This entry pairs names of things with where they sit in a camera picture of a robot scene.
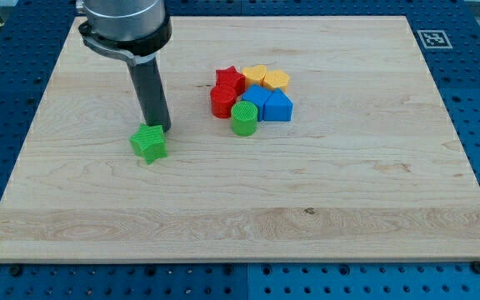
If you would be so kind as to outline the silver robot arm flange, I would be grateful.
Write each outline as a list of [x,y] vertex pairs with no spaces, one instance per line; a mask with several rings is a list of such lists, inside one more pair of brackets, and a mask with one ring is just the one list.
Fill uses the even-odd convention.
[[152,61],[172,36],[163,0],[77,0],[76,9],[86,17],[83,44],[131,67]]

